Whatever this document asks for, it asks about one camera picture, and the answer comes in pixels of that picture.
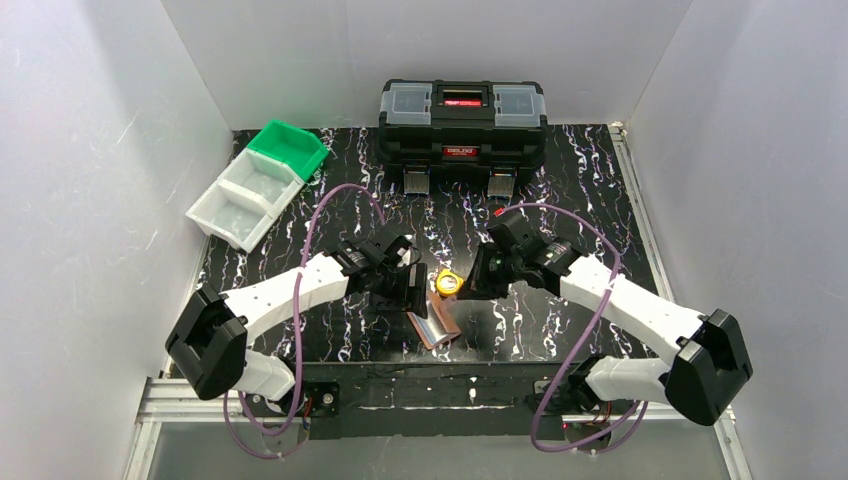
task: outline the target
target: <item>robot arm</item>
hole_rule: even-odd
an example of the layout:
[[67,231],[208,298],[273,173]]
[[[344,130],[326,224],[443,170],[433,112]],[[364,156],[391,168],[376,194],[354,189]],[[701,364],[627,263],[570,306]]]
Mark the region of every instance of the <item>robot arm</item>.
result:
[[[525,280],[594,309],[609,287],[610,270],[600,261],[561,237],[544,239],[519,212],[501,215],[488,231],[493,242],[480,246],[458,299],[503,298],[510,283]],[[604,317],[658,358],[592,356],[558,387],[566,404],[588,410],[619,399],[661,402],[712,425],[753,373],[738,322],[721,310],[703,315],[619,275]]]
[[294,386],[294,375],[279,358],[247,347],[292,317],[298,274],[301,311],[368,292],[378,312],[423,316],[427,266],[410,262],[412,249],[409,239],[383,229],[249,287],[219,294],[204,285],[189,298],[165,348],[201,400],[234,388],[278,401]]

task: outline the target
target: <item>gray wall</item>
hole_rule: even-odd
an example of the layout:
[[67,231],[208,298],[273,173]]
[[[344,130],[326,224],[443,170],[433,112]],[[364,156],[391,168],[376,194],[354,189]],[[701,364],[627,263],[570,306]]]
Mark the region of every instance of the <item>gray wall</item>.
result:
[[679,300],[743,324],[758,478],[848,467],[848,5],[695,0],[629,123]]
[[231,135],[159,2],[0,6],[0,477],[115,479]]
[[552,122],[612,122],[692,0],[163,0],[232,129],[376,125],[391,78],[535,80]]

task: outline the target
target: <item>red label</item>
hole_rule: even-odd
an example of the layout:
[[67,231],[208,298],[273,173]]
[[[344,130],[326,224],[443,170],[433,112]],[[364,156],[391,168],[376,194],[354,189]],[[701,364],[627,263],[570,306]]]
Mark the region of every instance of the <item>red label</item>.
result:
[[476,157],[477,147],[444,147],[442,153],[449,157]]
[[475,98],[449,98],[445,100],[446,107],[482,107],[483,100]]

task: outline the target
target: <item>plastic storage bin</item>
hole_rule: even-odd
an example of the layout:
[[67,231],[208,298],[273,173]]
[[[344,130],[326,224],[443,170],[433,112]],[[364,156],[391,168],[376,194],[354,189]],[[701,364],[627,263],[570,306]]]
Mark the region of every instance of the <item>plastic storage bin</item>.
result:
[[328,153],[315,135],[274,120],[186,216],[207,235],[250,253]]

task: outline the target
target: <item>black marble tabletop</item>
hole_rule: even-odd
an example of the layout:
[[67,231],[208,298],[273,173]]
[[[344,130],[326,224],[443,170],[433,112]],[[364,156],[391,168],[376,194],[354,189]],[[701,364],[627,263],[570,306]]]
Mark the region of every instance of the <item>black marble tabletop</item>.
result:
[[[249,286],[296,267],[307,222],[321,197],[336,185],[357,183],[374,192],[388,223],[414,235],[429,267],[431,280],[441,268],[465,276],[478,242],[487,238],[486,222],[507,203],[545,202],[576,212],[595,224],[623,254],[624,273],[656,291],[648,258],[625,191],[609,131],[604,125],[550,127],[546,163],[535,180],[510,202],[489,199],[479,188],[446,183],[428,197],[398,194],[380,169],[374,148],[376,129],[342,128],[315,131],[330,155],[312,180],[283,212],[251,254],[212,237],[198,278],[220,291]],[[255,131],[235,134],[234,155]],[[313,252],[341,239],[367,234],[379,225],[366,199],[342,193],[324,211]],[[553,212],[527,209],[524,214],[547,234],[576,239],[611,266],[612,255],[575,222]],[[567,300],[524,284],[498,301],[461,302],[456,320],[462,335],[428,351],[403,315],[366,312],[365,297],[352,296],[311,309],[303,315],[304,360],[307,362],[521,362],[562,360],[589,321],[591,312]],[[293,357],[292,323],[285,322],[260,337],[254,349]],[[578,360],[590,353],[645,357],[645,346],[621,329],[601,322]]]

